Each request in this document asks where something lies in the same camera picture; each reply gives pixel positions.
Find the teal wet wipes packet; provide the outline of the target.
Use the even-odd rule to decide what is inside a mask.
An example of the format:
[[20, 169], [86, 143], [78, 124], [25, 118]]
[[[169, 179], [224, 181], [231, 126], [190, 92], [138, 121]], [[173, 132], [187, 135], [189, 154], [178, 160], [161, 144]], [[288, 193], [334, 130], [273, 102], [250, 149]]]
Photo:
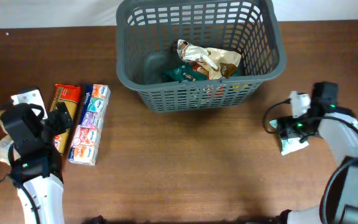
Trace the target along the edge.
[[289, 127], [292, 121], [291, 116], [269, 121], [269, 124], [278, 131], [277, 136], [282, 144], [280, 153], [283, 156], [309, 146], [307, 139], [303, 139], [306, 137], [305, 133]]

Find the Kleenex tissue multipack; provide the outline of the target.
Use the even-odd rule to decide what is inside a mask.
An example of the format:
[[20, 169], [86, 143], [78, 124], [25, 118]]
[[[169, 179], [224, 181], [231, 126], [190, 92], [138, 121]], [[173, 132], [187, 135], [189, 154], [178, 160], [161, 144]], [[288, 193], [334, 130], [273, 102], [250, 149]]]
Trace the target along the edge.
[[68, 154], [69, 162], [89, 166], [96, 164], [110, 95], [111, 91], [107, 85], [86, 85], [80, 121]]

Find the beige snack bag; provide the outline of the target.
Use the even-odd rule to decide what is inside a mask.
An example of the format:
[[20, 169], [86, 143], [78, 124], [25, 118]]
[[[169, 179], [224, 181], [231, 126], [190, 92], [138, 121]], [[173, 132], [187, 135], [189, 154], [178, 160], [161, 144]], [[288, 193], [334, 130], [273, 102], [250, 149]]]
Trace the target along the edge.
[[177, 53], [182, 61], [190, 64], [197, 72], [216, 80], [233, 76], [241, 62], [241, 54], [235, 51], [203, 48], [186, 40], [178, 39]]

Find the green Nescafe coffee bag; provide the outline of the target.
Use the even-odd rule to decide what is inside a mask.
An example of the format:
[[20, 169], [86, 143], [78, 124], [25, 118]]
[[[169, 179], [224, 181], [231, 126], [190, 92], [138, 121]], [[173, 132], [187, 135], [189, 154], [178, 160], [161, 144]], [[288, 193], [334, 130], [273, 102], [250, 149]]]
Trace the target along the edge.
[[213, 69], [209, 65], [201, 66], [198, 63], [181, 63], [179, 66], [164, 70], [162, 72], [162, 79], [164, 82], [197, 82], [209, 80], [209, 73]]

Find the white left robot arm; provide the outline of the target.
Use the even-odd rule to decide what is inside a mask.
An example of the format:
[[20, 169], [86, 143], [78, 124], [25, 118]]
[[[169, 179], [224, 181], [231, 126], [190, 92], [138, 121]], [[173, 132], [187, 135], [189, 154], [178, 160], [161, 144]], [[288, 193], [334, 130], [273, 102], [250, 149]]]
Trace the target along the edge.
[[53, 143], [55, 130], [34, 109], [42, 107], [21, 103], [1, 115], [13, 140], [7, 153], [9, 178], [17, 189], [26, 223], [64, 223], [62, 157]]

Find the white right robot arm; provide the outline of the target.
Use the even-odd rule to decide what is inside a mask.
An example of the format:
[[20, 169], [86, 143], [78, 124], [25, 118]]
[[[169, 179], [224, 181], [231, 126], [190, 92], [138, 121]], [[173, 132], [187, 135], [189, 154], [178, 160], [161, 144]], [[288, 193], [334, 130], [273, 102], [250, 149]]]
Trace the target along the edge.
[[328, 180], [320, 205], [306, 210], [285, 210], [269, 223], [358, 224], [358, 120], [352, 110], [338, 105], [338, 85], [318, 82], [311, 95], [292, 91], [283, 101], [291, 116], [273, 120], [274, 133], [306, 142], [324, 139], [337, 164]]

